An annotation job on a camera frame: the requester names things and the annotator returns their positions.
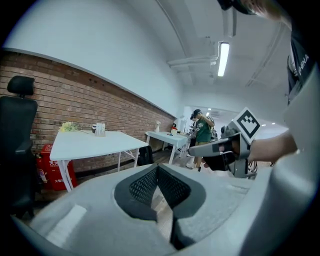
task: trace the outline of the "hand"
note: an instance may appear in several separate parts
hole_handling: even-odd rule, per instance
[[[235,153],[235,154],[239,154],[240,153],[240,144],[239,144],[239,142],[238,141],[236,141],[236,140],[233,140],[232,142],[232,151]],[[220,150],[220,152],[224,152],[225,151],[225,146],[224,145],[219,145],[219,150]],[[205,159],[204,158],[202,158],[202,163],[204,163],[204,167],[205,168],[208,168],[209,167],[209,165],[208,164],[206,164],[206,161],[205,161]]]

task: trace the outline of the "black backpack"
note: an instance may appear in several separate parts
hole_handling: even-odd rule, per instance
[[[145,166],[153,163],[154,163],[154,157],[152,155],[151,147],[150,146],[140,147],[137,164],[139,166]]]

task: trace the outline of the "white ceiling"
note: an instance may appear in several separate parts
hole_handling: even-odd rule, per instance
[[[251,87],[285,97],[290,31],[283,24],[237,12],[236,35],[231,38],[224,32],[216,0],[127,1],[156,34],[169,63],[202,58],[198,64],[171,66],[185,87],[214,88],[217,93]],[[230,43],[230,51],[225,74],[217,77],[219,62],[211,66],[208,59],[218,54],[221,41]]]

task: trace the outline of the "white sneaker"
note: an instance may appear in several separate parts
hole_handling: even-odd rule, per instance
[[[196,167],[194,163],[187,163],[185,166],[192,169]]]

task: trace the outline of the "white table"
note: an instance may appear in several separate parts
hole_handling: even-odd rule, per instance
[[[162,150],[165,149],[165,143],[173,145],[170,160],[169,160],[170,165],[172,164],[172,161],[174,159],[176,149],[181,149],[181,151],[180,151],[180,158],[181,158],[182,153],[183,153],[183,147],[188,142],[188,138],[186,136],[182,136],[179,134],[170,136],[170,135],[168,135],[168,134],[170,134],[170,132],[167,132],[167,131],[159,131],[159,132],[147,131],[145,134],[147,135],[146,143],[148,143],[148,144],[150,141],[150,137],[155,138],[160,141],[163,141]]]
[[[106,131],[105,133],[105,137],[96,137],[88,130],[58,132],[53,143],[50,159],[57,161],[68,192],[74,188],[67,168],[70,160],[118,153],[119,172],[121,152],[124,152],[134,159],[134,167],[137,167],[139,148],[148,146],[148,144],[120,131]],[[131,150],[135,149],[136,152],[133,155]]]

